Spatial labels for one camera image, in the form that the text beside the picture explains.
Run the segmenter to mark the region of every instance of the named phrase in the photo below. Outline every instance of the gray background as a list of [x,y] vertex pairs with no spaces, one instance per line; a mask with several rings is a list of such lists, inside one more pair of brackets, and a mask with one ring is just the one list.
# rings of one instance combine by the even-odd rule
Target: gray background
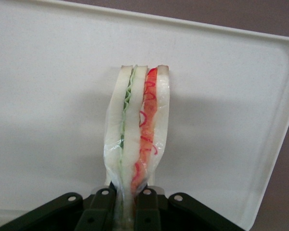
[[[68,0],[289,36],[289,0]],[[289,231],[289,129],[251,231]]]

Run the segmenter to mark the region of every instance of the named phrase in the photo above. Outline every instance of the black clamp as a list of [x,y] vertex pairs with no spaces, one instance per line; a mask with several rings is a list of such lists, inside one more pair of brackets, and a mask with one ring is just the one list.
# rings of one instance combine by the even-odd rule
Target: black clamp
[[[167,199],[162,191],[146,187],[135,198],[134,231],[244,231],[188,194]],[[0,231],[111,231],[115,201],[113,184],[85,200],[69,192],[1,226]]]

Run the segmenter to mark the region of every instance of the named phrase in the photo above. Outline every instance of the white plastic tray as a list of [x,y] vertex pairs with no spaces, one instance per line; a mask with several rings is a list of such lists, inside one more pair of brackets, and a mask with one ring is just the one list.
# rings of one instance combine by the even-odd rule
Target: white plastic tray
[[156,185],[249,230],[289,125],[289,38],[62,1],[0,0],[0,225],[105,180],[121,65],[166,64]]

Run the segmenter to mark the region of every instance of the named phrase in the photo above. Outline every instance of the plastic wrap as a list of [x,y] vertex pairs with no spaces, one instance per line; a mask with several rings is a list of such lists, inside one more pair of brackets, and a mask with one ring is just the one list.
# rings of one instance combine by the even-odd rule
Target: plastic wrap
[[154,173],[166,145],[169,71],[123,66],[106,115],[106,182],[117,189],[115,230],[132,230],[134,197]]

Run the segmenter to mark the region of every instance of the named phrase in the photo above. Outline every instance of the tomato slice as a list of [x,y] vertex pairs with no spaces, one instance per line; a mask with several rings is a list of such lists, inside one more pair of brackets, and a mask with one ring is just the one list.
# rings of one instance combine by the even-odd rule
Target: tomato slice
[[158,154],[157,148],[153,145],[154,138],[154,115],[158,109],[157,103],[157,75],[158,69],[151,69],[145,80],[143,106],[140,111],[140,117],[143,118],[140,127],[140,150],[139,159],[134,166],[134,176],[131,181],[131,192],[136,194],[137,188],[145,180],[147,176],[147,165],[150,160],[152,149],[154,154]]

